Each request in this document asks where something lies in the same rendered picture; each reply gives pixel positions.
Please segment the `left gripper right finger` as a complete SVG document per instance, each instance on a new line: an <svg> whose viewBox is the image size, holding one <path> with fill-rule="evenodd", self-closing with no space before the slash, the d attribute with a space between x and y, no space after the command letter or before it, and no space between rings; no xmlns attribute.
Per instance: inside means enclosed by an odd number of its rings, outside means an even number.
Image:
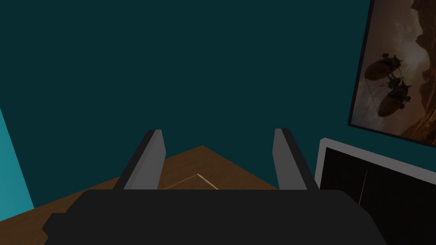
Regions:
<svg viewBox="0 0 436 245"><path fill-rule="evenodd" d="M319 189L289 129L275 129L272 154L279 190Z"/></svg>

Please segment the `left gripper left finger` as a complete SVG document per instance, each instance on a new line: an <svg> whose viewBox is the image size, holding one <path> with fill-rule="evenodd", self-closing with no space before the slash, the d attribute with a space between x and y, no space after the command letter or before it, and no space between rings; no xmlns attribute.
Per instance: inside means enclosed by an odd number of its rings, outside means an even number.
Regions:
<svg viewBox="0 0 436 245"><path fill-rule="evenodd" d="M157 190L166 158L162 130L148 130L114 185L115 190Z"/></svg>

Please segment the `white framed black cabinet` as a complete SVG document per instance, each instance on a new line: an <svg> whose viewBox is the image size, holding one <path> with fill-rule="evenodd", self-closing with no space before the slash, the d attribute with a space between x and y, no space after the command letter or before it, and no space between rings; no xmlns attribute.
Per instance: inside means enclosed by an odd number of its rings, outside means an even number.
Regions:
<svg viewBox="0 0 436 245"><path fill-rule="evenodd" d="M355 200L387 245L436 245L436 172L323 138L315 181Z"/></svg>

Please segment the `framed airship picture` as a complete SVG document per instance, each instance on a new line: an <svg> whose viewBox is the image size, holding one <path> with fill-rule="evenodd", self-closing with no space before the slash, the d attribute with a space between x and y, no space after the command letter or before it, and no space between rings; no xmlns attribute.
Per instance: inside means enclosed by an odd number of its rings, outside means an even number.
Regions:
<svg viewBox="0 0 436 245"><path fill-rule="evenodd" d="M348 125L436 148L436 0L370 0Z"/></svg>

